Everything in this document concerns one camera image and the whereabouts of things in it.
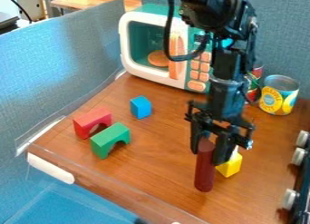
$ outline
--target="cylindrical container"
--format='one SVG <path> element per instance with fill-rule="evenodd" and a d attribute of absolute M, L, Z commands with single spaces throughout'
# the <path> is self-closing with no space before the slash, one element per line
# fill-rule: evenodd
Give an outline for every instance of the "cylindrical container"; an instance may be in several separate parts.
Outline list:
<path fill-rule="evenodd" d="M 257 89 L 259 85 L 259 80 L 263 75 L 263 71 L 264 71 L 264 66 L 261 62 L 257 62 L 256 64 L 254 64 L 253 71 L 250 73 L 252 80 L 251 80 L 251 86 L 250 86 L 249 91 L 253 91 Z"/>
<path fill-rule="evenodd" d="M 287 115 L 295 105 L 299 83 L 284 75 L 269 75 L 259 100 L 259 107 L 274 115 Z"/>
<path fill-rule="evenodd" d="M 195 187 L 197 190 L 208 192 L 213 188 L 215 167 L 212 163 L 215 145 L 207 138 L 199 141 L 199 150 L 196 162 Z"/>
<path fill-rule="evenodd" d="M 256 64 L 253 66 L 253 71 L 249 74 L 250 78 L 250 87 L 247 91 L 247 98 L 251 102 L 258 101 L 259 99 L 259 90 L 258 86 L 260 83 L 260 78 L 263 75 L 264 66 L 261 62 L 257 61 Z"/>

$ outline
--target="wooden table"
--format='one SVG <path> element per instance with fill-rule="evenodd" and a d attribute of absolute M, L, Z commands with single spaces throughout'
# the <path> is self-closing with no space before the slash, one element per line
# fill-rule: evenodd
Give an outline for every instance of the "wooden table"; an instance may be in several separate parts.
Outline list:
<path fill-rule="evenodd" d="M 51 6 L 63 9 L 83 10 L 103 3 L 109 3 L 113 0 L 53 0 Z M 124 0 L 125 10 L 131 11 L 141 6 L 140 0 Z"/>
<path fill-rule="evenodd" d="M 137 120 L 130 112 L 130 99 L 139 95 L 153 103 L 153 115 L 144 120 Z M 35 147 L 29 151 L 72 172 L 78 184 L 125 207 L 128 204 L 120 197 L 127 196 L 126 191 L 115 187 L 111 195 L 105 182 L 82 169 L 99 172 L 210 223 L 285 223 L 281 200 L 286 188 L 294 187 L 296 169 L 289 162 L 299 131 L 309 128 L 310 102 L 299 100 L 287 116 L 273 116 L 248 106 L 245 115 L 254 118 L 257 125 L 253 150 L 241 151 L 240 173 L 228 179 L 217 173 L 213 191 L 203 193 L 193 186 L 196 156 L 190 152 L 189 123 L 184 121 L 187 101 L 201 98 L 126 73 L 36 141 L 52 154 Z M 76 137 L 72 125 L 73 117 L 99 107 L 106 107 L 115 122 L 131 128 L 132 137 L 131 144 L 117 145 L 103 161 L 92 153 L 89 140 Z"/>

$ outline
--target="yellow block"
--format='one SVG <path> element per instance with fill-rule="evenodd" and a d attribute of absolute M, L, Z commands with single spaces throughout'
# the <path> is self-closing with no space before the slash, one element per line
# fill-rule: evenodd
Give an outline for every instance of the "yellow block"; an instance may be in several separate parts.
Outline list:
<path fill-rule="evenodd" d="M 228 178 L 241 170 L 241 164 L 242 155 L 238 153 L 234 159 L 218 165 L 216 170 L 218 170 L 224 177 Z"/>

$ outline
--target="microwave handle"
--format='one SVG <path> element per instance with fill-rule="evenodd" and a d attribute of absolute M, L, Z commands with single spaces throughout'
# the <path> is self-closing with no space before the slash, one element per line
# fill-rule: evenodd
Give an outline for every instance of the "microwave handle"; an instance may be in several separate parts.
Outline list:
<path fill-rule="evenodd" d="M 179 34 L 171 34 L 170 36 L 170 55 L 184 55 L 185 46 L 182 37 Z M 179 75 L 185 68 L 187 62 L 169 61 L 169 78 L 178 80 Z"/>

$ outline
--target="blue fabric wall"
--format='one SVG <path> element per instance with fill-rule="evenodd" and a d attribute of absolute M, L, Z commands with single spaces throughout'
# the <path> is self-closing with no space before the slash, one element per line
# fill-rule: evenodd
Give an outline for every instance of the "blue fabric wall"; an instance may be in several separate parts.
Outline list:
<path fill-rule="evenodd" d="M 118 0 L 0 35 L 0 223 L 45 189 L 15 139 L 121 69 L 123 13 Z"/>
<path fill-rule="evenodd" d="M 142 0 L 166 4 L 167 0 Z M 301 83 L 300 95 L 310 98 L 310 0 L 250 0 L 260 23 L 257 54 L 265 75 L 284 74 Z"/>

